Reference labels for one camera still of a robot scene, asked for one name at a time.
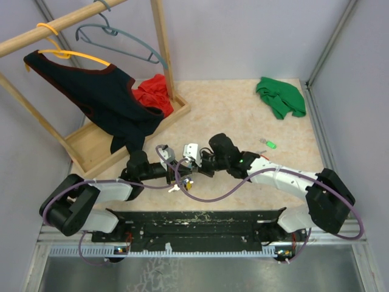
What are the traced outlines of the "large keyring with blue handle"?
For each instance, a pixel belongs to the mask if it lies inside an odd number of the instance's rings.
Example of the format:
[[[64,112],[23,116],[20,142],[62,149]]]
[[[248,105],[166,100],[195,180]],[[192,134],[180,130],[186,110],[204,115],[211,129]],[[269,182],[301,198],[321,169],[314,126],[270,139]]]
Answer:
[[[191,175],[192,175],[191,169],[190,169],[190,173],[175,173],[175,178],[176,178],[176,180],[178,180],[179,176],[184,176],[184,175],[188,175],[191,178]]]

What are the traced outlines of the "bunch of tagged keys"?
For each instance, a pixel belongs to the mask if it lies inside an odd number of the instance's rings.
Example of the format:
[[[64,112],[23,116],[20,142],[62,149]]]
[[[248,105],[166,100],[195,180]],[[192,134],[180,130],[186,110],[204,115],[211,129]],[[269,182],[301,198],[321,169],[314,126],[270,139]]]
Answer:
[[[168,190],[168,193],[177,192],[181,189],[189,191],[193,187],[193,184],[194,181],[189,176],[186,176],[180,180],[180,184],[174,184],[173,187]]]

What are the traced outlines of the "red tagged key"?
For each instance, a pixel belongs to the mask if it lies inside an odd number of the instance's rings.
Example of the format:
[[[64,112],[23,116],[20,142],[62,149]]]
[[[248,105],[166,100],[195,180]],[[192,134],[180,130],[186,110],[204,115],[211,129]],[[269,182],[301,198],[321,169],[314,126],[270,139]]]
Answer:
[[[257,154],[259,154],[261,157],[264,157],[265,159],[269,159],[269,158],[265,155],[265,152],[266,152],[266,150],[262,150],[262,151],[258,151]]]

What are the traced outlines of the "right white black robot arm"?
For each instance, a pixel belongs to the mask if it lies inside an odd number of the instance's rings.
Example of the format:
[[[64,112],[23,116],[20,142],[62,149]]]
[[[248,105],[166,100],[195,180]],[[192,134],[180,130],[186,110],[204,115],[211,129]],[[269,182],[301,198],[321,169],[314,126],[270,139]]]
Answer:
[[[225,170],[236,179],[272,186],[304,201],[301,206],[283,210],[271,226],[277,240],[314,226],[338,234],[355,204],[347,186],[331,169],[315,173],[276,164],[257,153],[240,151],[224,133],[213,136],[208,143],[210,151],[200,150],[198,144],[184,146],[183,156],[199,173],[212,177],[216,171]]]

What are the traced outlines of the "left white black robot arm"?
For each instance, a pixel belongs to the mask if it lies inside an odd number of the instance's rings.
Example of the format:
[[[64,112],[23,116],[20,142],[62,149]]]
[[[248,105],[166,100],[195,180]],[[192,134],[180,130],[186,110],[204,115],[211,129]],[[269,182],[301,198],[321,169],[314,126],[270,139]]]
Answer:
[[[41,205],[39,215],[46,225],[67,237],[79,231],[100,231],[115,242],[122,240],[126,226],[112,211],[94,211],[96,204],[132,201],[144,189],[170,189],[176,173],[182,178],[192,173],[191,167],[177,166],[173,149],[158,146],[157,153],[160,161],[150,163],[144,151],[135,151],[117,179],[87,180],[68,175]]]

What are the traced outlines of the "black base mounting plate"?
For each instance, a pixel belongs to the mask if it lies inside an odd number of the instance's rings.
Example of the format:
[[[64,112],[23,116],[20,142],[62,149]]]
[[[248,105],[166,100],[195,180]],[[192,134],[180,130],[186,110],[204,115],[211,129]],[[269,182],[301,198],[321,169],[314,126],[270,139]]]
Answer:
[[[133,252],[261,251],[275,242],[303,242],[306,231],[284,231],[281,210],[116,212],[119,223],[110,234],[94,231],[94,243],[125,242]]]

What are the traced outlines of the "green tagged key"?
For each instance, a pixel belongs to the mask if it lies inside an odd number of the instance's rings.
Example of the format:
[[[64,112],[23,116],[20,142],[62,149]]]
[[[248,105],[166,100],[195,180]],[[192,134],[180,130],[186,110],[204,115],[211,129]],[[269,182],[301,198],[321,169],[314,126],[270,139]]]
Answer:
[[[260,142],[264,145],[266,145],[267,147],[271,148],[271,149],[276,149],[277,148],[277,145],[265,138],[261,138],[260,139]]]

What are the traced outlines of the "red crumpled cloth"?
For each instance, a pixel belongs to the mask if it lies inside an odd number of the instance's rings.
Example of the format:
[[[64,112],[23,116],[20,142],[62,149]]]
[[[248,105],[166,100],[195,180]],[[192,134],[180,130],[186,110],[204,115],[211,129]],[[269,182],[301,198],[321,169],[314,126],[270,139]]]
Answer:
[[[143,81],[132,92],[135,99],[143,106],[160,109],[164,118],[174,111],[168,95],[166,79],[162,74],[156,74],[153,78]]]

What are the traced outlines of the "wooden clothes rack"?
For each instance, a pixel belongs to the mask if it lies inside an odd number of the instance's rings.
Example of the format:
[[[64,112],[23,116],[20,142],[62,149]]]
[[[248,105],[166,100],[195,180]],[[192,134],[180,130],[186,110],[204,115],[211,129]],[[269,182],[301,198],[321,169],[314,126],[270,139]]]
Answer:
[[[94,2],[78,10],[57,18],[43,26],[38,26],[1,43],[1,56],[7,56],[26,46],[43,40],[57,32],[61,32],[74,24],[84,21],[98,13],[119,5],[120,1]],[[156,56],[164,66],[167,91],[174,108],[172,114],[165,118],[153,133],[153,137],[172,126],[181,117],[190,112],[191,106],[174,88],[173,71],[171,68],[168,34],[165,26],[165,14],[162,1],[151,1],[154,26],[156,28],[159,52]],[[87,123],[77,131],[63,137],[47,119],[24,97],[16,86],[4,75],[1,75],[1,86],[11,94],[68,152],[74,165],[85,178],[95,178],[106,169],[123,159],[126,148],[115,153],[109,151],[112,137],[93,123]]]

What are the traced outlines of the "dark navy tank top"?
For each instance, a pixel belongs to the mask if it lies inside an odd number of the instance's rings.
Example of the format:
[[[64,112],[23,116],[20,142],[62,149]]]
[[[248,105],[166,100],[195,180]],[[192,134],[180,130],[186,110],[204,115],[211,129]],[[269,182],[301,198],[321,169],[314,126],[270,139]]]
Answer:
[[[136,100],[135,80],[113,64],[102,70],[80,69],[55,63],[37,51],[24,62],[112,136],[111,153],[122,147],[130,153],[142,150],[145,138],[164,119],[161,109]]]

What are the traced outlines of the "green crumpled cloth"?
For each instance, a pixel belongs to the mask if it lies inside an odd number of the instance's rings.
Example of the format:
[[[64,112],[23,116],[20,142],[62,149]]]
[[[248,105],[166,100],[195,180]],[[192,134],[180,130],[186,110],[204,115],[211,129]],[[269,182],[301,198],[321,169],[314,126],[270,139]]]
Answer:
[[[302,94],[289,83],[261,77],[255,91],[278,120],[284,120],[289,113],[294,117],[306,116],[306,105]]]

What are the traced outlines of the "grey-blue plastic hanger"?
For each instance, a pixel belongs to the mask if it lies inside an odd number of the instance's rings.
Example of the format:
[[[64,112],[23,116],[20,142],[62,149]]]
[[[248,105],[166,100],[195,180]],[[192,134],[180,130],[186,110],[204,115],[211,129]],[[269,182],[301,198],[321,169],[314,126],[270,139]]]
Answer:
[[[84,23],[79,25],[75,30],[75,40],[83,41],[90,45],[136,58],[153,65],[159,64],[162,66],[162,71],[166,71],[168,70],[168,44],[162,37],[162,32],[165,28],[164,15],[162,13],[162,2],[151,1],[151,11],[146,13],[142,10],[143,6],[145,6],[145,1],[136,1],[136,3],[131,6],[132,9],[130,10],[129,15],[124,16],[123,18],[130,19],[131,17],[135,17],[135,19],[139,20],[141,24],[145,24],[146,21],[143,19],[152,16],[158,40],[158,50],[155,50],[155,48],[133,34],[111,26],[107,17],[102,13],[99,13],[98,15],[102,17],[104,23]],[[104,36],[106,41],[103,41],[101,38],[97,38],[96,35],[92,38],[89,37],[84,29],[90,31],[92,28],[101,30],[102,33],[99,36]]]

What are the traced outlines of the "yellow plastic hanger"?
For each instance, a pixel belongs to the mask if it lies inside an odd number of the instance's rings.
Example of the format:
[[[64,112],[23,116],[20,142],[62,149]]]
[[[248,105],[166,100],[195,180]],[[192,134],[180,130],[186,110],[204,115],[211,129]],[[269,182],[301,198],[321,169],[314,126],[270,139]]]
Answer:
[[[51,32],[53,32],[54,35],[56,35],[56,36],[58,36],[58,34],[59,34],[52,26],[50,26],[46,23],[38,23],[36,25],[36,27],[45,27],[45,28],[49,29]],[[50,43],[52,43],[55,46],[55,49],[38,50],[39,54],[50,53],[50,54],[54,54],[54,56],[56,56],[57,58],[65,59],[65,60],[70,59],[70,57],[72,57],[72,56],[75,56],[75,57],[77,56],[77,57],[85,58],[85,59],[103,64],[105,66],[110,66],[110,63],[108,63],[107,61],[104,61],[104,60],[97,58],[97,57],[94,57],[92,55],[88,55],[88,54],[84,54],[84,53],[76,52],[76,51],[72,51],[72,50],[62,50],[60,48],[60,46],[56,43],[56,41],[54,41],[53,39],[51,39],[49,37],[46,37],[46,40],[49,41]],[[30,66],[26,62],[24,64],[25,64],[26,71],[30,72]]]

